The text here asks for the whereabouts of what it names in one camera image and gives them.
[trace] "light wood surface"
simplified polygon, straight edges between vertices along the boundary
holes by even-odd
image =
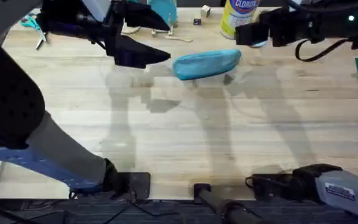
[[[197,182],[228,197],[250,198],[244,177],[329,163],[358,174],[358,80],[350,45],[314,63],[294,56],[295,44],[262,49],[236,46],[219,33],[222,9],[193,26],[199,9],[178,9],[175,35],[185,43],[131,35],[172,59],[145,70],[114,66],[97,45],[15,26],[4,48],[39,85],[55,121],[84,147],[120,171],[152,174],[152,198],[190,198]],[[306,44],[304,57],[335,40]],[[224,75],[182,82],[173,59],[218,49],[242,51]],[[7,164],[0,198],[66,198],[67,187]]]

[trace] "yellow bottle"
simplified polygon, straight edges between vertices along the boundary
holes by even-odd
[[[259,0],[226,0],[221,21],[221,33],[228,39],[234,39],[237,26],[252,20]]]

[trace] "wire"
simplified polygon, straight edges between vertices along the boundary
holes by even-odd
[[[333,50],[337,49],[339,46],[341,46],[342,44],[345,44],[346,42],[350,41],[349,39],[341,39],[339,41],[337,41],[335,44],[332,44],[331,46],[329,46],[327,49],[323,50],[322,52],[320,52],[318,55],[313,56],[311,58],[306,58],[306,59],[302,59],[300,57],[300,50],[301,47],[304,43],[306,43],[309,40],[304,40],[302,42],[300,42],[295,49],[295,57],[296,59],[302,61],[302,62],[314,62],[315,60],[318,60],[322,57],[324,57],[325,55],[331,53]]]
[[[358,8],[358,2],[353,4],[348,4],[345,6],[336,6],[331,8],[312,8],[312,7],[304,7],[299,5],[298,3],[294,2],[293,0],[288,0],[288,5],[292,8],[301,11],[301,12],[308,12],[308,13],[317,13],[317,14],[323,14],[323,13],[333,13],[333,12],[343,12],[350,9],[357,9]]]
[[[0,217],[4,217],[4,218],[7,218],[9,220],[12,220],[12,221],[15,221],[17,223],[23,223],[23,224],[39,224],[37,222],[34,222],[32,220],[29,220],[29,219],[25,219],[25,218],[22,218],[20,216],[17,216],[11,212],[8,212],[6,211],[5,209],[3,208],[0,208]]]
[[[140,210],[141,212],[143,212],[143,213],[145,213],[145,214],[148,214],[148,215],[150,215],[151,217],[155,217],[155,218],[157,218],[157,217],[167,217],[167,216],[171,216],[171,215],[179,215],[179,216],[181,216],[181,222],[182,222],[182,224],[186,224],[186,218],[185,218],[185,216],[184,216],[182,213],[178,212],[178,211],[165,212],[165,213],[160,213],[160,214],[153,214],[153,213],[147,211],[146,209],[140,207],[139,205],[137,205],[137,204],[135,204],[135,203],[130,202],[130,204],[131,204],[133,207],[135,207],[135,208],[137,208],[138,210]]]
[[[128,185],[128,189],[129,189],[129,200],[127,201],[127,206],[125,206],[123,209],[121,209],[118,213],[116,213],[113,217],[111,217],[109,220],[105,221],[103,224],[108,224],[109,222],[113,221],[115,218],[117,218],[119,215],[121,215],[122,213],[124,213],[126,210],[128,210],[130,207],[135,207],[136,209],[140,210],[141,212],[150,215],[151,217],[167,217],[167,216],[172,216],[172,215],[179,215],[181,217],[181,223],[182,224],[186,224],[186,216],[184,216],[184,214],[182,214],[179,211],[172,211],[172,212],[165,212],[165,213],[160,213],[160,214],[154,214],[151,213],[149,211],[147,211],[146,209],[142,208],[140,205],[136,204],[137,201],[137,194],[135,189],[133,188],[132,185]]]
[[[247,186],[249,189],[253,189],[253,186],[248,184],[248,180],[251,180],[251,179],[252,179],[252,177],[247,177],[247,178],[246,178],[246,186]]]
[[[103,224],[108,224],[109,222],[113,221],[115,218],[117,218],[119,215],[124,213],[128,208],[130,208],[132,205],[130,203],[127,203],[127,205],[121,209],[119,212],[117,212],[113,217],[111,217],[109,220],[105,221]]]
[[[280,186],[280,187],[288,187],[289,185],[288,184],[283,184],[279,181],[276,181],[276,180],[272,180],[272,179],[269,179],[269,178],[263,178],[263,177],[247,177],[246,178],[246,186],[250,189],[253,189],[253,186],[249,185],[248,184],[248,180],[263,180],[263,181],[266,181],[268,183],[271,183],[271,184],[275,184],[277,186]]]
[[[34,206],[34,204],[30,204],[30,205],[29,205],[29,208],[23,209],[22,211],[45,210],[45,209],[47,209],[47,208],[53,207],[53,206],[55,206],[55,205],[57,205],[57,204],[59,204],[59,203],[65,202],[65,201],[66,201],[65,199],[63,199],[63,200],[56,200],[56,201],[53,201],[53,202],[51,202],[51,203],[49,203],[49,204],[46,205],[46,203],[48,202],[48,201],[46,200],[46,201],[44,201],[44,202],[42,202],[42,203],[40,203],[40,204],[37,204],[37,205],[35,206],[35,208],[34,208],[34,207],[30,208],[30,206]]]

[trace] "white label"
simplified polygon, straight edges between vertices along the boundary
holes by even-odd
[[[347,188],[347,187],[342,187],[336,184],[330,184],[330,183],[325,183],[326,186],[326,191],[329,194],[333,194],[342,198],[346,198],[349,200],[356,200],[356,195],[354,193],[354,190]]]

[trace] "sticker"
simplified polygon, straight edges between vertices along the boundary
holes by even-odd
[[[245,14],[258,7],[259,0],[230,0],[230,3],[236,12]]]
[[[356,200],[356,195],[354,194],[354,190],[347,187],[341,187],[336,184],[326,183],[326,191],[329,194],[346,198],[348,200],[352,200],[352,201]]]

